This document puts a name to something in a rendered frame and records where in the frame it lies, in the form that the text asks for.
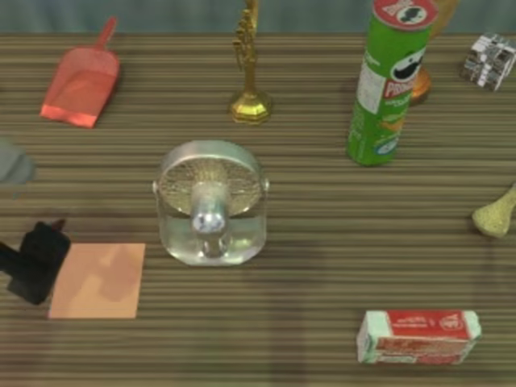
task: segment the tabletop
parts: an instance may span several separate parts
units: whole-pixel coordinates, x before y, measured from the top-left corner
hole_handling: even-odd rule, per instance
[[[2,291],[0,385],[514,385],[516,234],[493,242],[469,219],[514,181],[516,81],[459,78],[475,38],[429,45],[433,93],[394,162],[367,169],[345,154],[362,35],[259,36],[275,102],[259,127],[227,114],[243,84],[231,36],[116,35],[121,77],[92,130],[38,113],[60,56],[94,37],[1,36],[0,135],[38,165],[20,195],[0,192],[2,241],[66,217],[73,242],[147,250],[137,319],[48,320]],[[187,267],[160,245],[151,181],[192,139],[243,145],[271,182],[268,242],[243,266]],[[409,308],[475,310],[484,337],[459,366],[358,364],[364,312]]]

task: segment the pink paper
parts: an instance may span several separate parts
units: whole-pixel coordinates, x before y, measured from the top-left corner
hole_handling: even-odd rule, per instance
[[[75,243],[52,292],[49,318],[135,318],[143,243]]]

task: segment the dustpan handle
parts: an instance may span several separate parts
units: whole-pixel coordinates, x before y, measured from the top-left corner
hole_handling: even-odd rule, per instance
[[[98,37],[95,47],[101,50],[104,49],[107,42],[109,42],[111,36],[113,35],[115,28],[116,18],[110,17],[109,20],[106,22],[106,25],[104,26],[104,29],[102,30],[100,36]]]

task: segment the teal background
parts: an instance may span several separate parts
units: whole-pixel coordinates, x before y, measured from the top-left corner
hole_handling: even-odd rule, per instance
[[[262,32],[366,32],[372,0],[261,0]],[[230,32],[243,0],[0,0],[0,32]],[[447,32],[516,32],[516,0],[462,0]]]

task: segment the colgate box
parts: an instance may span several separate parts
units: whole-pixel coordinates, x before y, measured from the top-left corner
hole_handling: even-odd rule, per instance
[[[470,310],[371,310],[356,338],[358,361],[459,364],[480,337]]]

